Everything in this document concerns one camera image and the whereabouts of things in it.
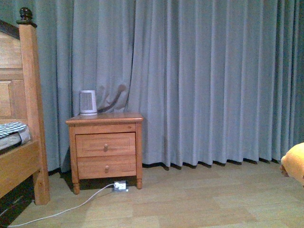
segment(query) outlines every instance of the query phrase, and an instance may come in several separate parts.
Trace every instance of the nightstand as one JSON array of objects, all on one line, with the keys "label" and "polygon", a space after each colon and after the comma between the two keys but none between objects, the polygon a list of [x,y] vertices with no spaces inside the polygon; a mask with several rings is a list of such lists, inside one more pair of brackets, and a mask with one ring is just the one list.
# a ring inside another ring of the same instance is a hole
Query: nightstand
[{"label": "nightstand", "polygon": [[139,113],[78,115],[69,127],[74,193],[79,180],[136,176],[142,188],[142,121]]}]

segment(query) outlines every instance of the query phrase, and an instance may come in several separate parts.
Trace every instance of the space heater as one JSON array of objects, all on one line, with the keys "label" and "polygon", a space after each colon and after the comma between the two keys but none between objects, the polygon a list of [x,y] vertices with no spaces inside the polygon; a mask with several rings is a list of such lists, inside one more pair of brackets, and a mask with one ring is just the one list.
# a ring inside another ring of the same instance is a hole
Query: space heater
[{"label": "space heater", "polygon": [[80,91],[80,115],[97,115],[95,90]]}]

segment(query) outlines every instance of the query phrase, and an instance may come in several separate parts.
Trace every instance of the wooden floor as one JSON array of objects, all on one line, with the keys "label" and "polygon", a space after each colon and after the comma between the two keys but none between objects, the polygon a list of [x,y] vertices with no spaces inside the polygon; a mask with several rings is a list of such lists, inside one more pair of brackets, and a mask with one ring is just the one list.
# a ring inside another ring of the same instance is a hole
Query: wooden floor
[{"label": "wooden floor", "polygon": [[[143,189],[129,192],[105,189],[95,198],[65,214],[23,228],[302,228],[304,188],[283,177],[279,165],[259,162],[225,167],[183,166],[143,170]],[[110,179],[82,181],[74,195],[70,176],[50,176],[51,201],[30,204],[11,224],[17,225],[75,207]]]}]

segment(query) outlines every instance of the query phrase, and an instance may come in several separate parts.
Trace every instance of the curtain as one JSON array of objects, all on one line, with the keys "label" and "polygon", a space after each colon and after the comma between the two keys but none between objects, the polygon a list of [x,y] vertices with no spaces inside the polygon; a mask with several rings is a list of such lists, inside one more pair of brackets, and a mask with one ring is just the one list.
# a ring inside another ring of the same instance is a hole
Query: curtain
[{"label": "curtain", "polygon": [[80,90],[98,108],[121,92],[108,112],[144,116],[146,164],[280,160],[303,141],[302,0],[14,0],[2,15],[23,6],[38,24],[49,171],[69,170]]},{"label": "curtain", "polygon": [[143,162],[280,160],[302,142],[300,8],[137,1],[128,110],[146,119]]}]

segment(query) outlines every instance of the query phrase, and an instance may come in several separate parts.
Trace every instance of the bedpost finial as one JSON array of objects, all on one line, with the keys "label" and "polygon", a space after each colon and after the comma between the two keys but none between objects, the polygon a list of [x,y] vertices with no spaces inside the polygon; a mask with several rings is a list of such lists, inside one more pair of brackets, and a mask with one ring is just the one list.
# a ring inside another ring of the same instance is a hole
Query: bedpost finial
[{"label": "bedpost finial", "polygon": [[29,8],[22,7],[19,10],[19,13],[20,13],[21,20],[29,20],[29,21],[33,20],[33,13]]},{"label": "bedpost finial", "polygon": [[19,10],[21,20],[17,20],[17,24],[19,25],[32,25],[33,27],[37,28],[37,25],[32,21],[33,20],[33,13],[27,7],[22,7]]}]

